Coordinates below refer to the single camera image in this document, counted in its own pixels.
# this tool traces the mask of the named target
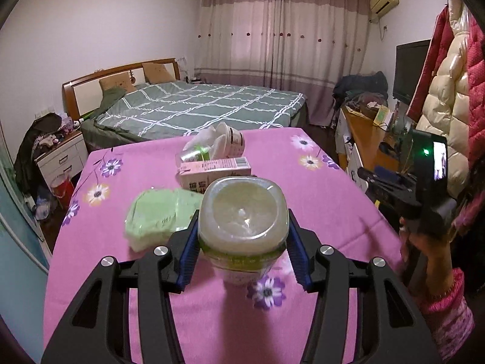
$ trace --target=person's arm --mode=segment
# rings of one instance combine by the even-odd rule
[[[463,295],[463,272],[453,269],[450,242],[410,232],[403,219],[401,224],[399,235],[404,261],[407,260],[407,242],[428,258],[425,291],[419,298],[419,307],[441,358],[447,361],[461,348],[474,327],[473,315]]]

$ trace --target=pink carton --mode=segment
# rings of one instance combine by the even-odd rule
[[[182,163],[179,168],[180,184],[186,190],[203,193],[215,180],[223,177],[247,177],[251,166],[246,157]]]

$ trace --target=red bucket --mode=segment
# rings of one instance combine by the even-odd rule
[[[66,174],[60,174],[54,178],[50,184],[52,194],[58,199],[63,209],[69,208],[72,194],[74,193],[74,185],[72,184],[69,176]]]

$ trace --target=nightstand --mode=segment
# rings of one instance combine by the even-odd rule
[[[35,159],[35,163],[50,189],[50,184],[58,175],[65,173],[72,178],[81,172],[87,158],[88,151],[81,132],[73,131],[49,152]]]

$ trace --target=hand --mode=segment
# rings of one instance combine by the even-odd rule
[[[402,244],[401,256],[404,261],[407,261],[409,257],[408,242],[419,249],[428,258],[428,261],[439,261],[448,256],[451,257],[450,243],[447,240],[438,240],[425,234],[411,232],[408,228],[408,221],[403,217],[399,219],[399,223],[401,223],[399,229]]]
[[[448,291],[454,282],[450,242],[446,239],[438,240],[425,234],[411,232],[404,218],[399,219],[399,222],[401,223],[399,229],[402,243],[401,256],[404,262],[407,262],[409,257],[407,246],[409,242],[428,258],[426,268],[428,294],[438,296]]]

